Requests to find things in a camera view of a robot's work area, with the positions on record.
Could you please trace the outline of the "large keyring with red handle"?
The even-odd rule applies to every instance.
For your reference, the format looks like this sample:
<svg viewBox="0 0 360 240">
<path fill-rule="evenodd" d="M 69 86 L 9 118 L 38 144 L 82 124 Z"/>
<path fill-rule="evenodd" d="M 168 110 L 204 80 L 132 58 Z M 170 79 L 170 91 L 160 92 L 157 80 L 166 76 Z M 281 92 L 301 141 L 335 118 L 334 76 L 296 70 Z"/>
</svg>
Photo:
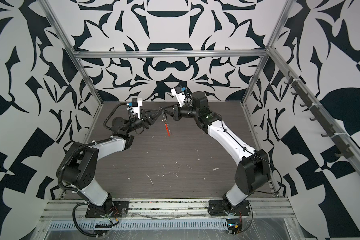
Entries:
<svg viewBox="0 0 360 240">
<path fill-rule="evenodd" d="M 167 135 L 170 137 L 170 136 L 171 136 L 171 132 L 170 132 L 170 129 L 169 129 L 167 114 L 166 114 L 166 112 L 164 111 L 164 109 L 163 109 L 162 107 L 160 107 L 159 110 L 162 112 L 162 116 L 163 116 L 163 121 L 164 121 L 165 128 L 166 128 L 166 132 L 167 132 Z"/>
</svg>

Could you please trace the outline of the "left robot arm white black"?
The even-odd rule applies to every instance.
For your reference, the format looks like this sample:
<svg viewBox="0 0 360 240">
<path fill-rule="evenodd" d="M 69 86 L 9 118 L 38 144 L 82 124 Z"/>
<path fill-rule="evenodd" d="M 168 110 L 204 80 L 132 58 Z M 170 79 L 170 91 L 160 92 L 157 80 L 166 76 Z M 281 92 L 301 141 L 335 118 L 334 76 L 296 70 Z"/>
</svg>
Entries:
<svg viewBox="0 0 360 240">
<path fill-rule="evenodd" d="M 110 126 L 111 117 L 104 121 L 104 127 L 112 135 L 104 140 L 92 141 L 87 144 L 75 143 L 69 148 L 60 164 L 56 176 L 58 186 L 64 191 L 78 193 L 87 203 L 102 207 L 112 200 L 95 178 L 97 163 L 111 154 L 130 148 L 134 136 L 130 135 L 138 129 L 148 129 L 162 115 L 162 110 L 140 110 L 140 113 L 128 113 L 128 119 L 116 117 Z"/>
</svg>

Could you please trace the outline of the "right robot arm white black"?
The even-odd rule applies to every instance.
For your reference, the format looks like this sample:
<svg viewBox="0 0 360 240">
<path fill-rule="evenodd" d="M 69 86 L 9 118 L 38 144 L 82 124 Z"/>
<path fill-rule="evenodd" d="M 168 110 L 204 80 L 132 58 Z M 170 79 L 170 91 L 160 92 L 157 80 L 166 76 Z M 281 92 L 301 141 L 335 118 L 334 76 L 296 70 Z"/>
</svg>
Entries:
<svg viewBox="0 0 360 240">
<path fill-rule="evenodd" d="M 235 184 L 223 195 L 228 211 L 242 204 L 250 195 L 271 179 L 270 163 L 266 153 L 257 151 L 231 131 L 220 114 L 210 110 L 204 92 L 194 92 L 189 97 L 183 87 L 171 89 L 177 104 L 168 112 L 173 120 L 194 119 L 196 125 L 215 139 L 233 158 L 237 165 Z"/>
</svg>

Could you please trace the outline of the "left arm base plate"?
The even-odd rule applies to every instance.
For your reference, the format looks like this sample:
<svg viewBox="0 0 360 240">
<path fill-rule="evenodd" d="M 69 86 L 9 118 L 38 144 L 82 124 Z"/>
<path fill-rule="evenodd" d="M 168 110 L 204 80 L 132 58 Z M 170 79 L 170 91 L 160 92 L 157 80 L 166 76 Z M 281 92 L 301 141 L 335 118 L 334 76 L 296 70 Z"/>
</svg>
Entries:
<svg viewBox="0 0 360 240">
<path fill-rule="evenodd" d="M 100 218 L 106 215 L 111 218 L 123 217 L 128 213 L 129 201 L 110 201 L 105 202 L 102 206 L 96 206 L 92 203 L 88 204 L 86 218 Z"/>
</svg>

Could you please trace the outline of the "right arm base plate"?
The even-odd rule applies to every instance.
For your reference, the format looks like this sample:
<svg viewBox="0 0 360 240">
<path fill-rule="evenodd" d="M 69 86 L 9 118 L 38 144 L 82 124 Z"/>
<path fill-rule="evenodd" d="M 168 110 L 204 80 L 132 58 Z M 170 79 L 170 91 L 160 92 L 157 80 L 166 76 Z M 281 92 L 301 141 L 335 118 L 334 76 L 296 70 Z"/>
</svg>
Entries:
<svg viewBox="0 0 360 240">
<path fill-rule="evenodd" d="M 208 213 L 212 217 L 248 216 L 251 212 L 248 201 L 243 201 L 236 206 L 232 206 L 226 200 L 209 200 L 208 204 Z"/>
</svg>

